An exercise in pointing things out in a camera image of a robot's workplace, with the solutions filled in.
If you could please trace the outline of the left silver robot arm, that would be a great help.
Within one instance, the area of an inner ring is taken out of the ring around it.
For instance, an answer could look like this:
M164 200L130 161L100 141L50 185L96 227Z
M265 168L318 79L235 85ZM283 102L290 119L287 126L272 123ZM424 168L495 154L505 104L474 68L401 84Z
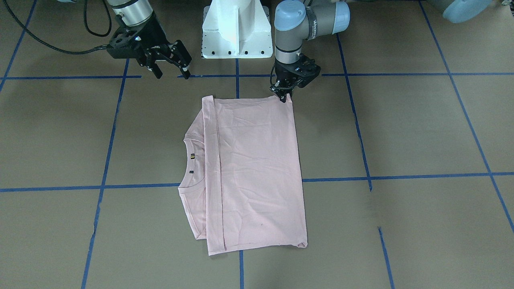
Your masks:
M275 62L270 91L285 103L294 88L304 88L321 68L302 51L305 41L345 31L351 21L345 0L283 0L275 9Z

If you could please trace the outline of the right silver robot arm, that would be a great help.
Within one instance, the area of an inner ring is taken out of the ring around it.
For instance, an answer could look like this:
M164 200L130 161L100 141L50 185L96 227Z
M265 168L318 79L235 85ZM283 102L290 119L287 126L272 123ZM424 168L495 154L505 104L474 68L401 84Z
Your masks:
M102 0L108 15L108 31L96 33L88 26L88 1L83 2L83 23L88 33L96 37L108 37L115 20L118 28L106 45L86 51L70 51L72 55L84 55L95 51L107 51L114 59L134 59L160 79L159 61L176 66L184 79L189 79L192 57L181 40L170 42L148 0Z

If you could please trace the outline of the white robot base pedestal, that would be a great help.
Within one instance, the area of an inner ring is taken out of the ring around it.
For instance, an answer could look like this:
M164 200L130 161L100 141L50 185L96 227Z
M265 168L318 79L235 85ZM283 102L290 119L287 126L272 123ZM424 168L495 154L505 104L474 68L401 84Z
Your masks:
M259 0L213 0L203 9L201 52L205 59L272 57L269 8Z

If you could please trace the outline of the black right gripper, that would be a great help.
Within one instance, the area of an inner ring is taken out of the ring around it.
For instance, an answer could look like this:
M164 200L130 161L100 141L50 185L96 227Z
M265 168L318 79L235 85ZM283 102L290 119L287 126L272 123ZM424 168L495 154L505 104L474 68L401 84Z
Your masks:
M189 64L192 57L181 40L171 44L157 18L149 18L136 25L124 25L124 57L145 61L145 66L157 79L162 78L162 71L156 61L171 59L181 70L184 79L191 73Z

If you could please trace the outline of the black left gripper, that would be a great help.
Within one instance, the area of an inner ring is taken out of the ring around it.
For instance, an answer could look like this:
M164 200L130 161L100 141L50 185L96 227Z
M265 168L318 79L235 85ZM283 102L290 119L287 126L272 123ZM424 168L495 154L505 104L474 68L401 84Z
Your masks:
M283 101L284 104L292 102L293 89L295 87L304 88L305 82L302 78L302 72L298 74L297 68L302 70L301 61L293 63L283 63L275 60L274 70L276 74L276 82L271 86L271 92Z

